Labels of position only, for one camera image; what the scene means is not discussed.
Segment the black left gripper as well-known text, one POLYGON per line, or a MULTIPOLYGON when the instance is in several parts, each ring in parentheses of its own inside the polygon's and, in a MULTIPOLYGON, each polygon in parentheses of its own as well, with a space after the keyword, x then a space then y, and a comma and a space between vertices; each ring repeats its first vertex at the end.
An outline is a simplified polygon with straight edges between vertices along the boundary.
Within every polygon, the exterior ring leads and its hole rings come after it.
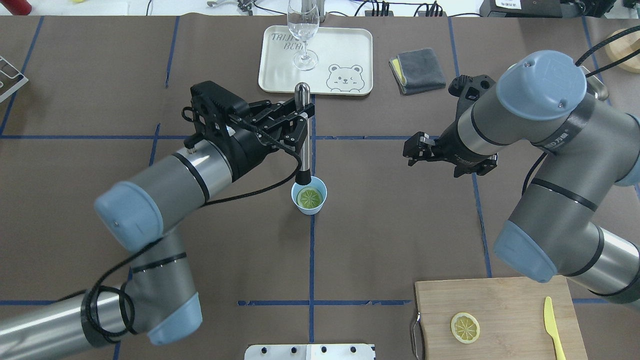
POLYGON ((274 103, 261 100, 248 103, 212 80, 190 87, 190 106, 182 117, 194 124, 195 133, 185 139, 186 148, 199 141, 210 141, 230 164, 231 180, 235 182, 261 164, 267 155, 278 150, 268 135, 288 148, 301 149, 309 138, 307 120, 315 115, 315 104, 297 108, 295 102, 274 103))

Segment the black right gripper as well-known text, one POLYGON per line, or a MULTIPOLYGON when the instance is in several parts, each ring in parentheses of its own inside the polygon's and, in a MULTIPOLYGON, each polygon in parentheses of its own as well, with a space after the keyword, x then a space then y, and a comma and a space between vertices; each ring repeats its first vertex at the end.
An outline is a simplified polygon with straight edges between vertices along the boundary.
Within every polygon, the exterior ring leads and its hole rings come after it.
POLYGON ((423 131, 416 132, 403 144, 403 157, 407 165, 416 162, 448 162, 454 164, 454 178, 464 174, 484 176, 498 166, 498 154, 480 154, 463 141, 464 135, 475 133, 471 112, 474 103, 496 82, 487 75, 460 75, 448 87, 450 95, 458 98, 455 120, 437 138, 423 131))

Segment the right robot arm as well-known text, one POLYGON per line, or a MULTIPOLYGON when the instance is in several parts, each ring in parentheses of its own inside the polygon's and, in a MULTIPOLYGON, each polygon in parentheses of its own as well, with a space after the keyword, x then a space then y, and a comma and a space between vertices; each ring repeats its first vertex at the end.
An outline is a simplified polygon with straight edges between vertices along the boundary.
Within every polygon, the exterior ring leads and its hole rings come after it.
POLYGON ((493 252, 531 280, 562 275, 606 301, 639 308, 639 246, 592 223, 610 189, 639 182, 639 119, 588 93, 584 71, 555 50, 513 64, 478 95, 454 91, 455 121, 417 132, 403 157, 486 174, 498 153, 529 141, 545 158, 503 224, 493 252))

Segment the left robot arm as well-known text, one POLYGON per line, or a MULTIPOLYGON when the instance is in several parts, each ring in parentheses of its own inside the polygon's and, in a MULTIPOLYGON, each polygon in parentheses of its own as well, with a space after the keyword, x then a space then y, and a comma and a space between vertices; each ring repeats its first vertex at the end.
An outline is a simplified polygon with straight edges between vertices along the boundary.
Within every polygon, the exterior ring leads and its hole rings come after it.
POLYGON ((215 196, 282 150, 296 161, 292 179, 310 183, 308 121, 315 113, 310 86, 300 82, 290 100, 247 102, 206 80, 190 87, 182 117, 194 133, 180 148, 94 202, 98 217, 125 260, 88 289, 1 322, 3 360, 59 360, 145 334, 154 346, 189 337, 202 325, 179 224, 215 196))

